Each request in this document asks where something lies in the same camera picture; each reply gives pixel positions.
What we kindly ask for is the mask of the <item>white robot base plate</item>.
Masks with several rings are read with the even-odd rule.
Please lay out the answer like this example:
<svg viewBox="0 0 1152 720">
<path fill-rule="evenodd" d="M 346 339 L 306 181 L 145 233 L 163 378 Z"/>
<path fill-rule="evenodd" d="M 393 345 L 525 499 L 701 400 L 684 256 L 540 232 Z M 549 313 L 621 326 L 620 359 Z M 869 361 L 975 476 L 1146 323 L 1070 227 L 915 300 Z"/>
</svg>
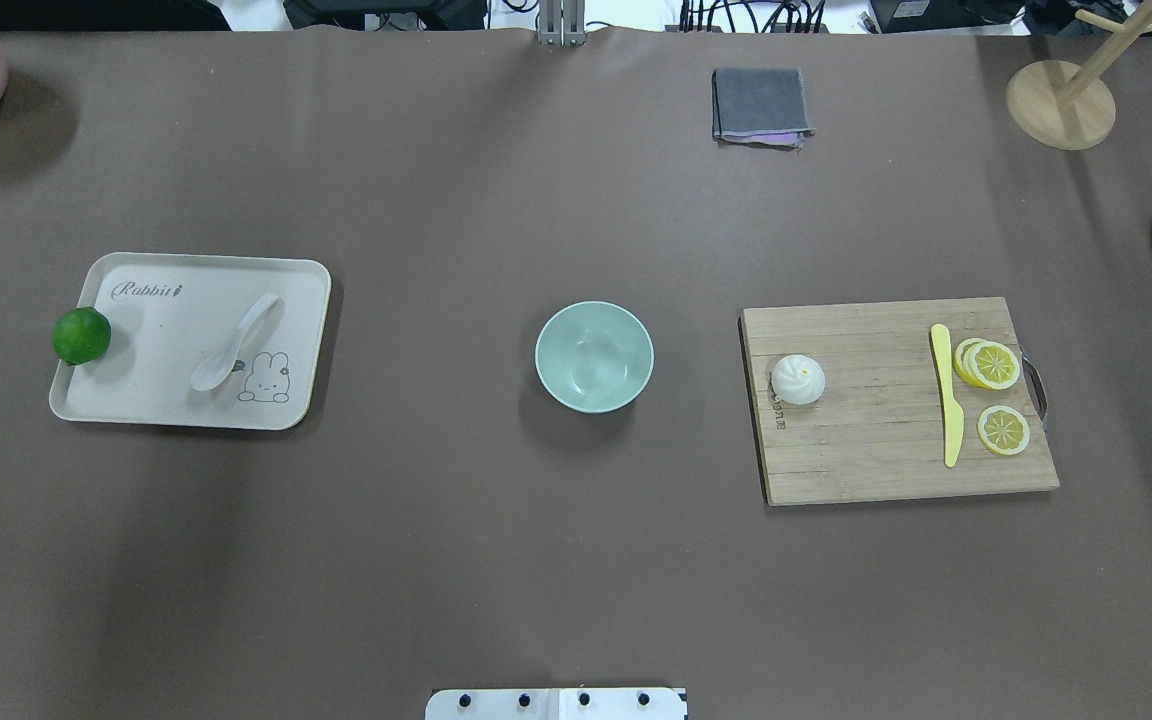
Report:
<svg viewBox="0 0 1152 720">
<path fill-rule="evenodd" d="M 687 719 L 684 689 L 554 687 L 444 689 L 431 694 L 425 719 Z"/>
</svg>

